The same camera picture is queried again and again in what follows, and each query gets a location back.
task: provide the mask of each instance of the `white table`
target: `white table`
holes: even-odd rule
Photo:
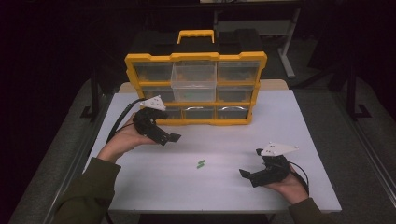
[[[93,146],[97,155],[136,93],[115,94]],[[138,109],[136,105],[130,112]],[[239,169],[264,169],[255,149],[269,142],[298,146],[286,154],[304,168],[311,197],[323,212],[341,206],[323,168],[292,91],[260,91],[253,121],[241,126],[162,126],[180,133],[177,143],[141,146],[124,154],[110,210],[136,213],[276,213],[288,204],[276,192],[253,188]],[[198,161],[205,166],[197,169]]]

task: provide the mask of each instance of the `hand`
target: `hand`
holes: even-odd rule
[[[132,118],[134,113],[122,128],[116,132],[110,141],[101,149],[96,158],[115,163],[125,152],[143,144],[156,144],[153,140],[141,135],[134,128]]]
[[[295,172],[292,166],[290,166],[290,169],[292,172]],[[264,186],[279,192],[290,204],[299,203],[309,197],[303,185],[297,177],[292,174],[288,174],[288,176],[280,182]]]

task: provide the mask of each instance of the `person's right hand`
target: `person's right hand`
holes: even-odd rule
[[[273,189],[279,192],[290,204],[299,203],[309,197],[304,186],[300,183],[297,177],[292,174],[288,174],[288,176],[280,182],[264,186],[268,189]]]

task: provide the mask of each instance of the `transparent drawer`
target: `transparent drawer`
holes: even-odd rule
[[[141,81],[169,81],[173,63],[134,63],[134,70]]]
[[[216,62],[176,62],[172,70],[172,87],[214,86],[216,85],[216,72]]]
[[[177,106],[167,106],[165,112],[168,114],[167,119],[181,119],[181,109]]]
[[[176,102],[214,102],[216,88],[173,88]]]
[[[254,86],[218,86],[219,102],[249,102]]]
[[[219,62],[218,81],[255,81],[260,62]]]
[[[154,96],[161,95],[163,102],[174,102],[175,96],[170,86],[163,87],[142,87],[142,92],[145,94],[147,99]]]
[[[218,119],[246,119],[248,107],[246,106],[218,106]]]
[[[213,106],[189,106],[183,108],[185,119],[213,119],[215,109]]]

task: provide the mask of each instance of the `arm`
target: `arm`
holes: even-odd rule
[[[91,158],[84,174],[70,184],[55,212],[54,223],[100,223],[114,197],[120,171],[117,159],[143,144],[155,142],[136,131],[131,117],[97,157]]]
[[[294,223],[300,224],[333,224],[329,216],[320,212],[312,198],[309,198],[303,185],[292,174],[284,180],[265,186],[280,193],[290,204],[289,211]]]

